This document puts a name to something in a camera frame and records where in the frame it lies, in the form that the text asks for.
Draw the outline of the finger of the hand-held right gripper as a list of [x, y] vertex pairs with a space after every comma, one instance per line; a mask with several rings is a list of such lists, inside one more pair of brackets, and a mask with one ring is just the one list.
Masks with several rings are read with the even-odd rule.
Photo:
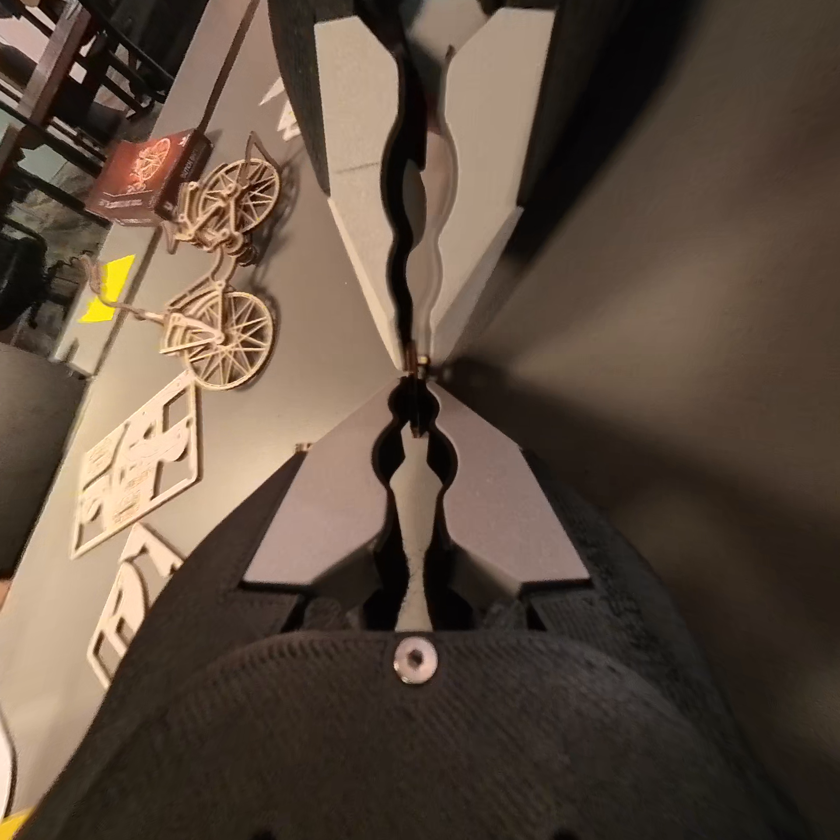
[[452, 182], [435, 232], [423, 355], [444, 364], [469, 324], [523, 209], [519, 190], [555, 8], [501, 7], [447, 59], [439, 118]]
[[389, 34], [362, 14], [314, 26], [329, 207], [381, 340], [410, 371], [406, 268], [424, 232], [424, 94], [400, 31]]

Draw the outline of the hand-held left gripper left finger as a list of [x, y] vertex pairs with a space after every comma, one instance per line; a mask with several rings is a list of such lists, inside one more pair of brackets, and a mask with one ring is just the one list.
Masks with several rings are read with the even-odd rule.
[[244, 585], [333, 599], [363, 627], [396, 627], [410, 573], [392, 478], [405, 459], [409, 395], [395, 380], [310, 447]]

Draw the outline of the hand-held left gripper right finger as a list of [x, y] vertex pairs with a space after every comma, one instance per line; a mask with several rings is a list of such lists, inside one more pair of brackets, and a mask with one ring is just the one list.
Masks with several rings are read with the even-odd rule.
[[427, 393], [427, 463], [441, 481], [423, 566], [432, 627], [475, 627], [499, 602], [588, 586], [522, 448], [443, 386]]

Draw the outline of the wooden bicycle model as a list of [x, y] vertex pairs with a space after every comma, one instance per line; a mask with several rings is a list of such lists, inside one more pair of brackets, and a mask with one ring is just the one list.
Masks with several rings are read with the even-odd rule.
[[113, 312], [156, 323], [159, 352], [178, 358], [203, 389], [225, 392], [246, 385], [270, 357], [276, 319], [256, 294], [235, 289], [232, 277], [237, 268], [256, 263], [252, 234], [275, 210], [282, 186], [275, 159], [257, 132], [250, 131], [243, 157], [184, 184], [173, 220], [162, 224], [171, 255], [186, 243], [213, 258], [209, 269], [163, 311], [154, 312], [107, 299], [103, 265], [84, 255], [80, 266], [94, 300]]

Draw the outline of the wooden sheet with large cutouts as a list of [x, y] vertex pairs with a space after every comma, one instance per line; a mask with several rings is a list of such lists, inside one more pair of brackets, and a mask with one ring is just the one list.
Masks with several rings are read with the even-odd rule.
[[87, 645], [86, 659], [108, 690], [157, 597], [183, 559], [154, 530], [132, 526], [111, 589]]

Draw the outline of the wooden sheet with arch cutout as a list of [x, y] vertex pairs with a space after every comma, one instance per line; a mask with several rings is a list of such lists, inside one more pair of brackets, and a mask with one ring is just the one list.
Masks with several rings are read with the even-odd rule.
[[202, 478], [202, 460], [198, 387], [184, 372], [82, 457], [70, 559], [193, 487]]

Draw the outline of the red cardboard box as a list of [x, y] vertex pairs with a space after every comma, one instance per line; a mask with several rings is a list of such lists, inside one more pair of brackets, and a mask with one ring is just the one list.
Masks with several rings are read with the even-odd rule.
[[121, 141], [93, 183], [85, 210], [124, 227], [170, 222], [182, 185], [200, 178], [212, 148], [199, 129], [142, 142]]

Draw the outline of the yellow sticky note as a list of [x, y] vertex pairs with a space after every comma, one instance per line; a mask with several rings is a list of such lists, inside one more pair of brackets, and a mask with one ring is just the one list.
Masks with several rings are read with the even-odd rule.
[[89, 255], [79, 258], [78, 263], [91, 294], [79, 323], [109, 322], [117, 312], [127, 309], [127, 305], [121, 302], [121, 295], [130, 278], [134, 260], [135, 255], [127, 255], [102, 264]]

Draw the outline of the dark wooden furniture frame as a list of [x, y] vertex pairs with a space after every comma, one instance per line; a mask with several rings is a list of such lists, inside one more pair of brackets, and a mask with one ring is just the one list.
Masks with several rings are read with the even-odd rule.
[[31, 133], [104, 146], [162, 103], [175, 70], [133, 2], [2, 2], [2, 22], [45, 36], [38, 58], [2, 41], [2, 113]]

